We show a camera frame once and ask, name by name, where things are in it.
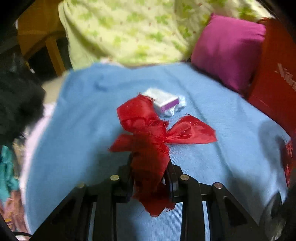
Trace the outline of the red ribbon bow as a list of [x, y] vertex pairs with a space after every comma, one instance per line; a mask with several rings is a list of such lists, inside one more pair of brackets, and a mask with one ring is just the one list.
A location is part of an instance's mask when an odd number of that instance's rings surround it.
[[109, 148], [111, 152], [130, 152], [135, 177], [134, 198], [153, 217], [173, 209], [162, 179], [170, 161], [170, 144], [210, 144], [217, 140], [215, 130], [192, 115], [181, 117], [171, 128], [159, 118], [152, 99], [139, 94], [117, 108], [125, 130]]

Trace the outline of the red plastic basket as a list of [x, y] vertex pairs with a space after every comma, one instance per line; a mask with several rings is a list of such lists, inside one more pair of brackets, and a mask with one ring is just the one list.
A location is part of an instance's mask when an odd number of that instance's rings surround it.
[[292, 172], [295, 170], [295, 138], [291, 138], [282, 149], [281, 163], [285, 173], [287, 187], [290, 188]]

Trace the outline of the light blue blanket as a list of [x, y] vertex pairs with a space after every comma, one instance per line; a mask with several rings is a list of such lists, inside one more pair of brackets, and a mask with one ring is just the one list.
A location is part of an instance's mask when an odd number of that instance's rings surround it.
[[95, 189], [94, 240], [109, 240], [111, 177], [133, 175], [132, 199], [117, 205], [119, 240], [179, 240], [183, 201], [163, 184], [169, 163], [202, 184], [222, 184], [220, 205], [259, 223], [275, 194], [288, 188], [281, 149], [290, 137], [236, 92], [188, 63], [129, 69], [94, 64], [72, 71], [34, 152], [25, 213], [36, 240], [78, 240], [77, 215], [54, 214], [84, 183]]

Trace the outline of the clear plastic wrapper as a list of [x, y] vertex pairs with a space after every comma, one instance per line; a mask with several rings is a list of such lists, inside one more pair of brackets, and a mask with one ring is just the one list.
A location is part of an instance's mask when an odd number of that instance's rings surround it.
[[181, 111], [187, 106], [186, 98], [183, 95], [178, 96], [177, 100], [171, 101], [165, 105], [165, 110], [161, 113], [162, 117], [170, 118], [175, 113]]

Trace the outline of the purple white medicine box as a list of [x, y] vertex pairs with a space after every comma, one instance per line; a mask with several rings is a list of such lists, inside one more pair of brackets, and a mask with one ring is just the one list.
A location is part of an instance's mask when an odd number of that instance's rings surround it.
[[157, 88], [149, 88], [142, 95], [152, 99], [154, 108], [158, 113], [164, 113], [179, 104], [179, 97], [177, 95]]

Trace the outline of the teal cloth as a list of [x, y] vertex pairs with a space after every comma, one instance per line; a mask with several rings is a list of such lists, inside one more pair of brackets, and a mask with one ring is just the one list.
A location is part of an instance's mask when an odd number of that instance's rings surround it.
[[1, 202], [11, 196], [12, 191], [19, 190], [19, 180], [15, 177], [13, 160], [15, 154], [11, 147], [2, 146], [0, 165], [0, 198]]

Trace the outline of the black clothing pile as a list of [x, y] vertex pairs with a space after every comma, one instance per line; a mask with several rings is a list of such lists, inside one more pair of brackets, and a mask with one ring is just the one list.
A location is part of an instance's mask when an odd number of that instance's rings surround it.
[[26, 61], [13, 54], [11, 65], [1, 71], [1, 145], [12, 144], [26, 126], [37, 122], [44, 111], [45, 90]]

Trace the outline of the red paper shopping bag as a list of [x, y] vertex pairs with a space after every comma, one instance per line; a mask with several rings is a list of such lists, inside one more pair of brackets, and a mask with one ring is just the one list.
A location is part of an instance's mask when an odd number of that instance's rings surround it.
[[278, 20], [267, 20], [260, 62], [247, 100], [294, 135], [295, 42]]

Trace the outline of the green floral quilt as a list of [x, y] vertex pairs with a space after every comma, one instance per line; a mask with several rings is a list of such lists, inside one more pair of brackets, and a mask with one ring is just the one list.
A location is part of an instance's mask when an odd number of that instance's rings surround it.
[[257, 22], [271, 18], [259, 1], [61, 1], [74, 69], [101, 59], [125, 66], [187, 60], [211, 14]]

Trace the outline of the magenta pillow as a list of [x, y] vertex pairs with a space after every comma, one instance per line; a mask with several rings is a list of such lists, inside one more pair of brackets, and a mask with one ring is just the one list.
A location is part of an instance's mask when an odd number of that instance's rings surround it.
[[212, 14], [191, 63], [243, 94], [256, 71], [265, 34], [263, 24]]

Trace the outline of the wooden chair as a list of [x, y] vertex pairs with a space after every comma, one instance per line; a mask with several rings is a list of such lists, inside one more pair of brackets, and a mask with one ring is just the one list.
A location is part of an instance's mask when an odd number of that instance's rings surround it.
[[59, 18], [59, 3], [53, 0], [34, 1], [18, 18], [18, 43], [26, 60], [46, 47], [56, 74], [61, 76], [66, 68], [57, 40], [65, 37], [65, 29]]

